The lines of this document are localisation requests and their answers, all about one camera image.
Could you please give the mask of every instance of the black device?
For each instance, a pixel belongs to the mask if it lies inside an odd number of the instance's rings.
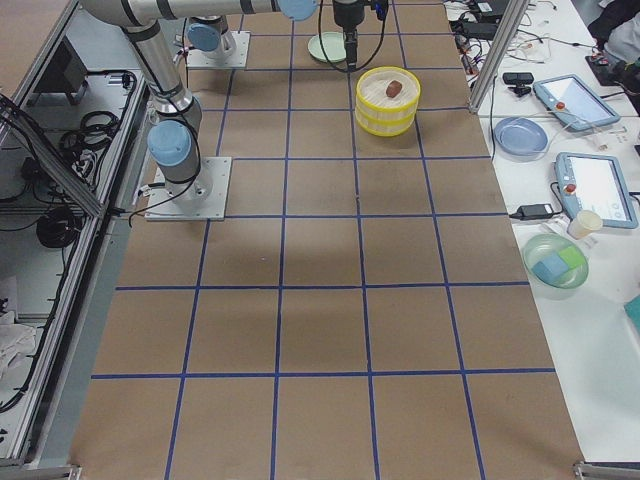
[[[533,80],[531,72],[505,72],[502,74],[502,81],[505,85],[531,85]]]
[[[493,40],[498,31],[498,25],[492,23],[476,23],[466,20],[451,22],[451,30],[466,38],[477,38],[479,40]]]
[[[587,61],[587,65],[589,65],[589,68],[600,85],[603,87],[612,87],[615,85],[617,75],[613,71],[613,66],[606,58],[601,55],[587,55],[584,59]]]
[[[513,85],[509,87],[518,98],[524,97],[531,93],[531,85],[533,83],[533,75],[531,72],[505,72],[502,74],[502,81],[505,85]]]
[[[509,0],[472,0],[469,10],[480,23],[500,23]]]

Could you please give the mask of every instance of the sponge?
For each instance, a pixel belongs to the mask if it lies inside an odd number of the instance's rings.
[[[553,252],[536,263],[531,270],[544,283],[553,285],[570,269],[562,257],[560,257],[558,253]]]
[[[624,306],[627,315],[640,332],[640,295]]]
[[[584,255],[575,245],[570,245],[558,252],[560,258],[567,264],[569,270],[581,267],[585,263]]]

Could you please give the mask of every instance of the yellow container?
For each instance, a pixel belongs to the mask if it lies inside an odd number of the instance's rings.
[[[402,83],[402,90],[396,97],[389,98],[387,87],[393,80]],[[356,86],[356,121],[373,135],[400,135],[413,123],[420,92],[420,82],[407,70],[398,67],[369,70]]]

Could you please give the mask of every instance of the tablet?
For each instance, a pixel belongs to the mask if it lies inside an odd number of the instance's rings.
[[[588,130],[620,120],[620,115],[576,75],[534,82],[533,91],[547,109],[571,130]],[[562,110],[557,107],[560,102],[564,103]]]
[[[580,210],[592,210],[607,227],[638,226],[616,157],[563,152],[556,158],[555,169],[560,199],[570,218]],[[571,184],[575,185],[575,192],[567,193],[565,187]]]

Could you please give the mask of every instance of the grid square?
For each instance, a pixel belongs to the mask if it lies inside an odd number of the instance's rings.
[[[365,132],[355,119],[354,123],[358,158],[420,158],[420,145],[415,127],[410,127],[396,137],[377,137]]]
[[[287,219],[286,285],[361,285],[355,219]]]
[[[233,76],[229,108],[287,109],[289,107],[289,72],[238,70]]]
[[[506,216],[439,218],[450,282],[526,282]]]
[[[291,36],[253,36],[249,42],[247,69],[289,70],[291,66]]]
[[[291,107],[348,110],[350,108],[349,84],[346,75],[334,70],[294,71]]]
[[[581,454],[555,374],[472,375],[469,389],[487,478],[575,478]]]
[[[443,110],[416,114],[427,157],[487,157],[478,117],[467,110]]]
[[[359,160],[358,178],[365,215],[431,212],[421,160]]]
[[[180,380],[93,380],[70,461],[95,480],[164,478]]]
[[[366,62],[375,51],[378,43],[380,43],[380,26],[376,25],[374,28],[375,34],[361,35],[358,37],[358,65]],[[388,37],[384,37],[380,51],[367,66],[367,69],[403,64],[400,37],[398,35],[389,35]]]
[[[291,112],[289,157],[352,158],[349,112]]]
[[[189,353],[190,372],[273,372],[278,292],[202,290]]]
[[[193,295],[115,292],[94,373],[180,373]]]
[[[281,215],[284,160],[233,162],[227,215]]]
[[[283,158],[287,143],[287,112],[227,112],[222,155]]]
[[[292,23],[294,22],[279,12],[267,15],[245,15],[242,20],[242,29],[254,35],[291,35]]]
[[[418,108],[467,107],[471,90],[460,70],[414,70],[422,86]]]
[[[374,370],[459,368],[444,288],[370,288],[367,305]]]
[[[211,226],[204,285],[277,285],[282,220],[227,219]]]
[[[200,146],[200,154],[203,157],[216,155],[221,125],[222,113],[202,112],[202,122],[198,132],[198,145]]]
[[[431,218],[362,221],[367,284],[442,282]]]
[[[224,108],[229,93],[231,72],[189,70],[189,89],[196,96],[202,108]]]
[[[134,221],[118,285],[195,285],[204,227],[204,222]]]
[[[314,70],[331,70],[331,67],[319,60],[316,60],[309,53],[309,40],[313,35],[295,35],[293,37],[293,68],[295,69],[314,69]]]
[[[396,5],[395,11],[403,34],[451,33],[444,5]]]
[[[528,286],[451,291],[467,368],[553,367]]]
[[[278,398],[276,478],[374,478],[366,378],[282,378]]]
[[[374,386],[381,478],[480,478],[458,375],[376,377]]]
[[[453,35],[402,35],[407,67],[457,68],[463,74]]]
[[[317,35],[318,34],[318,13],[320,9],[316,9],[313,16],[309,17],[304,22],[296,22],[296,35]],[[358,25],[358,34],[380,34],[380,28],[382,23],[377,19],[374,12],[370,10],[365,11],[364,21]],[[339,27],[333,21],[333,7],[331,2],[325,0],[324,7],[322,8],[322,31],[339,30]],[[387,25],[385,33],[395,34],[397,33],[396,21],[393,15],[393,9],[389,8],[387,14]]]
[[[291,160],[288,215],[355,215],[353,160]]]
[[[427,162],[438,213],[506,212],[490,159]]]
[[[365,371],[362,291],[286,290],[280,345],[283,372]]]
[[[268,478],[272,418],[270,378],[187,380],[171,478]]]

